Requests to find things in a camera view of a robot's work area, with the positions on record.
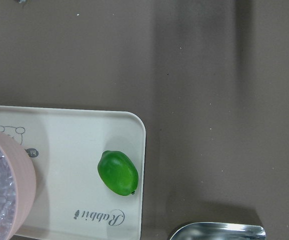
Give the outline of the stainless steel ice scoop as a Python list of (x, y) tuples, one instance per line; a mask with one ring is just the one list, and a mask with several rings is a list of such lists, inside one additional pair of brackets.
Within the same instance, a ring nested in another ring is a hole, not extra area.
[(265, 240), (262, 226), (223, 222), (193, 222), (179, 227), (170, 240)]

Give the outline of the pink bowl of ice cubes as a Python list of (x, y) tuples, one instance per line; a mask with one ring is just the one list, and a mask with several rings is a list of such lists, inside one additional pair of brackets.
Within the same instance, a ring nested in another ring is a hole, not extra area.
[(36, 182), (25, 149), (0, 132), (0, 240), (9, 240), (25, 222), (35, 200)]

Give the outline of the green lime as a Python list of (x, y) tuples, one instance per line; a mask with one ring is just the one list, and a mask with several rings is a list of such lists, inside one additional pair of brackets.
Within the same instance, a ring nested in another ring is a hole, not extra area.
[(115, 194), (133, 195), (138, 188), (138, 171), (130, 158), (121, 151), (104, 151), (97, 171), (103, 183)]

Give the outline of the cream rectangular serving tray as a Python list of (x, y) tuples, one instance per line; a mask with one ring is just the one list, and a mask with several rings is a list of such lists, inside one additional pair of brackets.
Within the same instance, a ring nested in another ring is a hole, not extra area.
[(118, 195), (97, 166), (106, 150), (126, 154), (144, 175), (146, 130), (133, 113), (0, 106), (0, 132), (19, 142), (36, 172), (36, 198), (17, 234), (38, 240), (138, 240), (143, 180)]

